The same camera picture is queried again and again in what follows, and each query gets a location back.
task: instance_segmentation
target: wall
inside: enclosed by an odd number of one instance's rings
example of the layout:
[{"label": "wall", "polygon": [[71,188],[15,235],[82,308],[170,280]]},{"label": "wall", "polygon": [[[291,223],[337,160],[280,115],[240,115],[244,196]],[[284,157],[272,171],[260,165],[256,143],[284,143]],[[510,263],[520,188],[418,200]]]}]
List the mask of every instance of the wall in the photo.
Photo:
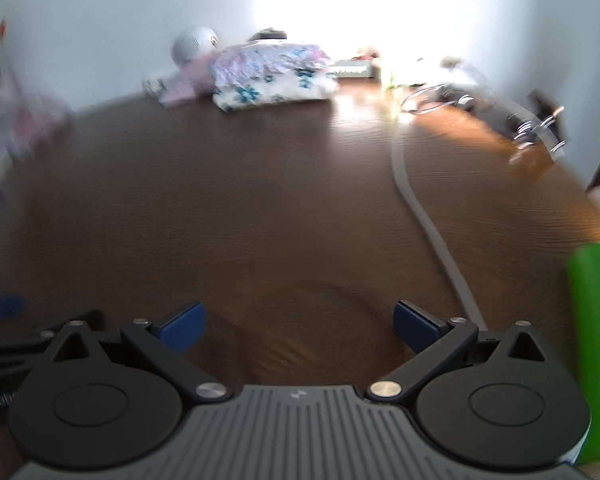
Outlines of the wall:
[{"label": "wall", "polygon": [[221,44],[264,27],[335,57],[375,43],[415,57],[463,57],[523,102],[533,88],[566,104],[568,159],[587,182],[600,160],[600,0],[0,0],[6,57],[28,89],[75,108],[131,94],[175,70],[173,39],[205,24]]}]

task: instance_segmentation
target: brown tabletop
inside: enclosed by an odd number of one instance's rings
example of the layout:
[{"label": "brown tabletop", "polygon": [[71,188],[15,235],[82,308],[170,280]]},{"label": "brown tabletop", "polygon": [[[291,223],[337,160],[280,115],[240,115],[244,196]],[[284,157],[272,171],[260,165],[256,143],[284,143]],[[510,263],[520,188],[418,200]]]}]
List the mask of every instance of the brown tabletop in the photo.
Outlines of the brown tabletop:
[{"label": "brown tabletop", "polygon": [[529,320],[573,367],[564,267],[600,242],[600,214],[560,167],[510,160],[471,116],[405,124],[361,82],[333,104],[225,114],[139,98],[79,117],[0,206],[0,292],[28,302],[0,332],[74,306],[116,325],[200,300],[208,327],[187,355],[221,381],[366,386],[408,356],[397,300],[461,314],[392,181],[399,130],[489,327]]}]

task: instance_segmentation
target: green object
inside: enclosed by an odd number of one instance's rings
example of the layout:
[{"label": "green object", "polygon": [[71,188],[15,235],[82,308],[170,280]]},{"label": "green object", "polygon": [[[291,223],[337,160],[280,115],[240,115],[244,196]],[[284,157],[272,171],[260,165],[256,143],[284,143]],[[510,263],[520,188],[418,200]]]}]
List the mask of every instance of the green object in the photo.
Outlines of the green object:
[{"label": "green object", "polygon": [[591,428],[580,462],[600,460],[600,244],[580,248],[567,273],[578,339],[580,388],[591,409]]}]

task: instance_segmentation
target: white cable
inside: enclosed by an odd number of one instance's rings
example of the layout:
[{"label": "white cable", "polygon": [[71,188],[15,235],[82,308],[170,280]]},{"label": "white cable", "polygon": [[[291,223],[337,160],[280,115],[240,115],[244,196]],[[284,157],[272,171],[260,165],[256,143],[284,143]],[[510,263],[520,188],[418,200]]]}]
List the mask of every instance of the white cable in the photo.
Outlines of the white cable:
[{"label": "white cable", "polygon": [[471,293],[462,272],[458,269],[458,265],[456,265],[456,261],[451,255],[451,252],[449,252],[449,248],[442,239],[436,225],[416,198],[413,189],[411,189],[409,175],[407,174],[407,167],[404,161],[403,136],[400,132],[396,132],[392,139],[391,167],[394,172],[395,185],[398,187],[398,190],[400,190],[402,198],[413,212],[413,215],[424,231],[431,248],[436,253],[440,264],[442,264],[465,316],[472,321],[478,329],[487,330],[487,324],[484,322],[480,308],[478,307],[478,304],[475,303],[474,295]]}]

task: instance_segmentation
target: spherical speaker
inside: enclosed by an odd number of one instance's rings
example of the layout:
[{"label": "spherical speaker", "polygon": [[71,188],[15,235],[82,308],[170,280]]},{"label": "spherical speaker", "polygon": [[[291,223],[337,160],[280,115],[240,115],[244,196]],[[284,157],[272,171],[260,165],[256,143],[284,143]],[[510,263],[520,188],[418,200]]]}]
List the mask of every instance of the spherical speaker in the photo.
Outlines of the spherical speaker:
[{"label": "spherical speaker", "polygon": [[181,65],[211,53],[218,46],[216,33],[208,27],[191,27],[180,34],[173,45],[173,60]]}]

